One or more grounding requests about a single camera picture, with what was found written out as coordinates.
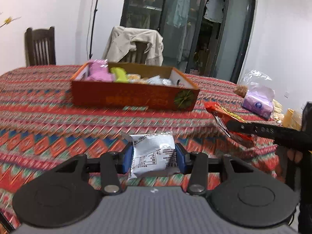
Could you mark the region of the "dark glass sliding door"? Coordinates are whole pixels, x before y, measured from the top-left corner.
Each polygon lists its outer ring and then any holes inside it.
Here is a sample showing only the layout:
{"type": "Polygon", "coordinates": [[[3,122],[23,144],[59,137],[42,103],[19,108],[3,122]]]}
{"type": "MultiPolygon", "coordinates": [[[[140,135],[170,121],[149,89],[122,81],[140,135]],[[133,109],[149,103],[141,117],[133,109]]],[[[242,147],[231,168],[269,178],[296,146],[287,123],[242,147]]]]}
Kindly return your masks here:
{"type": "Polygon", "coordinates": [[[124,0],[121,25],[157,30],[165,66],[237,82],[254,11],[255,0],[124,0]]]}

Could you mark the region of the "patterned red tablecloth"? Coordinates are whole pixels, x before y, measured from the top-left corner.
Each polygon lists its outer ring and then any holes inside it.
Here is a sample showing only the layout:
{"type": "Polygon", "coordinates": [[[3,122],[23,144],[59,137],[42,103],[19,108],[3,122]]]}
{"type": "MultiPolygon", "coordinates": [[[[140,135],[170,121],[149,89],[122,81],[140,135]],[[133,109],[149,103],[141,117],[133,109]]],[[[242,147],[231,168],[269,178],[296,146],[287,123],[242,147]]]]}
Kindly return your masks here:
{"type": "Polygon", "coordinates": [[[227,138],[205,110],[214,101],[246,121],[262,119],[243,109],[232,82],[188,75],[200,91],[191,112],[139,108],[78,108],[71,103],[70,77],[77,66],[32,66],[1,75],[1,212],[17,228],[14,193],[44,171],[77,154],[97,158],[126,145],[121,134],[172,132],[189,151],[211,157],[234,155],[283,181],[277,147],[258,138],[246,148],[227,138]]]}

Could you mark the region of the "dark wooden chair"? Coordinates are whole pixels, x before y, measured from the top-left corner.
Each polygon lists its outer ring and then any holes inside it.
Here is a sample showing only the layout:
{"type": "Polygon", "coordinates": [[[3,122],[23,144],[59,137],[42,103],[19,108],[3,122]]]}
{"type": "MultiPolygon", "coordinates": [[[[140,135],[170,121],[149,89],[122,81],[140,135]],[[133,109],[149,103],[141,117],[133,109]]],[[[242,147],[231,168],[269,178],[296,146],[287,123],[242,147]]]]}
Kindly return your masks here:
{"type": "Polygon", "coordinates": [[[56,64],[54,27],[27,28],[24,34],[26,66],[56,64]]]}

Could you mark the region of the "long green snack bar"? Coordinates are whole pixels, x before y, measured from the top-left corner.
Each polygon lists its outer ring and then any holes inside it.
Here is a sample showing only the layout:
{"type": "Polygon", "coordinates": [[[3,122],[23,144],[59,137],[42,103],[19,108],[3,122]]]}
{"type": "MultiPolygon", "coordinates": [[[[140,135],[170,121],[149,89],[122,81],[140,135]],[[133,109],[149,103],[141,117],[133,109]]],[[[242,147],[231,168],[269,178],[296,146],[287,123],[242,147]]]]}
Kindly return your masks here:
{"type": "Polygon", "coordinates": [[[111,73],[114,75],[114,82],[128,83],[128,76],[126,71],[120,67],[112,67],[111,73]]]}

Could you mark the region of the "clear plastic bag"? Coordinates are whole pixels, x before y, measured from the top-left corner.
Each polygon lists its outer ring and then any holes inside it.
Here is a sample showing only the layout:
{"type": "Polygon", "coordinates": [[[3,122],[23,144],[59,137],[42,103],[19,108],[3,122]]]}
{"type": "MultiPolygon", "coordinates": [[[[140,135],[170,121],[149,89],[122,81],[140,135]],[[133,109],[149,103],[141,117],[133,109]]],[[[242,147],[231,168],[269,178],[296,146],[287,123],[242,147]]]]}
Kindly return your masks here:
{"type": "Polygon", "coordinates": [[[253,83],[270,87],[272,86],[272,78],[259,70],[247,69],[234,88],[234,93],[245,97],[249,86],[253,83]]]}

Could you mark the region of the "orange cardboard snack box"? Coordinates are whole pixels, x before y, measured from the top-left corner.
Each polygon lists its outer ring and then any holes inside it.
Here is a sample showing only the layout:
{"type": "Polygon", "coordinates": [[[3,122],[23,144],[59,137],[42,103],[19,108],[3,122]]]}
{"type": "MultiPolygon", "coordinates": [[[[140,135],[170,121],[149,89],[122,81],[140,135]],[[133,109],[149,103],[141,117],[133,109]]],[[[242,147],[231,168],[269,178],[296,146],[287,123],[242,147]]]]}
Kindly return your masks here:
{"type": "Polygon", "coordinates": [[[192,111],[200,89],[185,74],[169,66],[137,63],[113,63],[108,68],[122,68],[143,78],[160,76],[173,86],[131,82],[87,81],[89,64],[81,66],[70,78],[73,104],[83,107],[148,107],[150,109],[192,111]]]}

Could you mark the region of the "red snack packet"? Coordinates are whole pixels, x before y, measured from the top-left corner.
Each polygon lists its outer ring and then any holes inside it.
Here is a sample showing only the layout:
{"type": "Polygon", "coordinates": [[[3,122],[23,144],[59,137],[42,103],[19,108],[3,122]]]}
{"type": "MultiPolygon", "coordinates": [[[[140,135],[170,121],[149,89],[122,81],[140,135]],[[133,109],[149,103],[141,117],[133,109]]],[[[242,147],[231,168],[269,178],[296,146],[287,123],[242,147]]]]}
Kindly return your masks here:
{"type": "Polygon", "coordinates": [[[232,140],[243,145],[244,147],[251,148],[254,146],[254,138],[252,135],[242,134],[239,132],[230,132],[227,128],[229,121],[237,121],[238,123],[245,124],[246,121],[239,115],[227,110],[217,102],[205,101],[204,107],[208,113],[211,113],[219,128],[232,140]]]}

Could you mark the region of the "pink snack pack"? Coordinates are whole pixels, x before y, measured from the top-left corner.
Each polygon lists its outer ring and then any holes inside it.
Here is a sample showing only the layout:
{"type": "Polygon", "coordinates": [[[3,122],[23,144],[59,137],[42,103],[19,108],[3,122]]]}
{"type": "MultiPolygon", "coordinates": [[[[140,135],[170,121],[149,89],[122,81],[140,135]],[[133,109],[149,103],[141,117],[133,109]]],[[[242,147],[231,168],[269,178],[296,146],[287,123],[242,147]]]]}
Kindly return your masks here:
{"type": "Polygon", "coordinates": [[[89,60],[87,81],[113,82],[115,76],[108,70],[108,60],[89,60]]]}

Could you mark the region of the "black floor lamp stand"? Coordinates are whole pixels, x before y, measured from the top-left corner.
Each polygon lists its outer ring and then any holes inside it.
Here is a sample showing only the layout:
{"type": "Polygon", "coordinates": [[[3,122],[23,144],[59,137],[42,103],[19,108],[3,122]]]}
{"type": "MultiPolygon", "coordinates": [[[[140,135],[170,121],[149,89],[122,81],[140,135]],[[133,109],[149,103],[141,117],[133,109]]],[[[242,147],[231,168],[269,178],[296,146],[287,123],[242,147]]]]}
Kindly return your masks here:
{"type": "Polygon", "coordinates": [[[86,54],[87,54],[88,59],[91,59],[93,57],[93,39],[94,39],[96,14],[98,11],[98,1],[99,0],[91,0],[91,5],[90,5],[88,31],[87,31],[87,38],[86,38],[86,54]]]}

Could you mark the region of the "purple tissue pack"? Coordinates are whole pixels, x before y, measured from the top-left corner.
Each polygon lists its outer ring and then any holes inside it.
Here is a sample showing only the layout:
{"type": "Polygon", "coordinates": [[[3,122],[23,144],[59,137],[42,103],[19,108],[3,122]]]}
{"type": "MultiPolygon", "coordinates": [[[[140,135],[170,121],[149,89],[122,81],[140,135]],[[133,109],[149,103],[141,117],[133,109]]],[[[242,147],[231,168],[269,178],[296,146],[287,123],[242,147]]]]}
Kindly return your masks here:
{"type": "Polygon", "coordinates": [[[242,107],[268,120],[273,112],[274,90],[252,82],[248,86],[242,107]]]}

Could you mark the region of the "glass cup with tea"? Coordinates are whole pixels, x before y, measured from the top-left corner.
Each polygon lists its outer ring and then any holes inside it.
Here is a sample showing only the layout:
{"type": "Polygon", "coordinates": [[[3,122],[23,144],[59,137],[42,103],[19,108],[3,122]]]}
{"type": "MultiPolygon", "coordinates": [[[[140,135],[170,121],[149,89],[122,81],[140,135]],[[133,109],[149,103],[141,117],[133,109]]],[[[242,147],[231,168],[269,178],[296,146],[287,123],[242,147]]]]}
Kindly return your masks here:
{"type": "Polygon", "coordinates": [[[284,115],[282,126],[300,131],[302,126],[302,111],[298,112],[288,108],[284,115]]]}

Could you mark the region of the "silver cracker packet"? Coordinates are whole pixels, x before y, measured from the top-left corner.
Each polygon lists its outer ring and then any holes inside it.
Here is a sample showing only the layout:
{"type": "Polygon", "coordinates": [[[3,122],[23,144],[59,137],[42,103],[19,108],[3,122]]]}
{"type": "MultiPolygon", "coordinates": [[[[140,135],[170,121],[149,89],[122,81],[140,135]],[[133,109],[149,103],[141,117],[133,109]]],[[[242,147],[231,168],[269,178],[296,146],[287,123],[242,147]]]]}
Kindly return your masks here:
{"type": "Polygon", "coordinates": [[[180,172],[174,137],[171,132],[122,136],[132,144],[128,179],[170,176],[180,172]]]}

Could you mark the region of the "white orange cracker packet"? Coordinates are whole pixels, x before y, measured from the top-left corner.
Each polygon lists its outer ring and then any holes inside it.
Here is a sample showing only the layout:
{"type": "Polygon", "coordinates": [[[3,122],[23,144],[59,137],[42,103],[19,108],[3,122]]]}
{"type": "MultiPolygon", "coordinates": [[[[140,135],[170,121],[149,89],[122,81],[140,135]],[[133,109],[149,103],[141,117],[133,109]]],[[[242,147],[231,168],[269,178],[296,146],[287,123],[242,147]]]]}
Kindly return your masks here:
{"type": "Polygon", "coordinates": [[[146,84],[148,83],[148,78],[147,77],[141,77],[140,74],[127,74],[127,80],[130,83],[142,83],[146,84]]]}

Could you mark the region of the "yellow flower sprigs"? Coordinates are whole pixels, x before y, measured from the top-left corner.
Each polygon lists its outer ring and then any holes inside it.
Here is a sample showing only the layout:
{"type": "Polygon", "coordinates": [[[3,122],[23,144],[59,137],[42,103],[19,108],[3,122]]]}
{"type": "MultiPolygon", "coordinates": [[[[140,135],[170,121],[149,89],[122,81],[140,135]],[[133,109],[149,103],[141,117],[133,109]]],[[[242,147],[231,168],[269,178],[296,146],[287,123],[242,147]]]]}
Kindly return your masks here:
{"type": "Polygon", "coordinates": [[[12,23],[13,21],[16,21],[18,19],[20,19],[21,17],[12,17],[12,16],[9,16],[8,18],[6,18],[4,21],[1,21],[1,24],[0,24],[0,28],[12,23]]]}

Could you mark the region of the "chair with beige jacket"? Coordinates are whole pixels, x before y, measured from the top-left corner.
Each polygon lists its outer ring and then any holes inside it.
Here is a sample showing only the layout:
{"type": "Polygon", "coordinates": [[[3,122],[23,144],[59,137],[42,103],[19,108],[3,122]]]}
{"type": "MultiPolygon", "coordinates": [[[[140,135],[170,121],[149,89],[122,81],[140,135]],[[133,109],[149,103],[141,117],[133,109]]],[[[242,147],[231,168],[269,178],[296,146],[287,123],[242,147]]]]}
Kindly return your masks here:
{"type": "Polygon", "coordinates": [[[145,65],[161,66],[163,64],[163,37],[158,31],[147,28],[113,27],[103,59],[120,62],[129,52],[138,50],[138,43],[146,44],[143,51],[146,55],[145,65]]]}

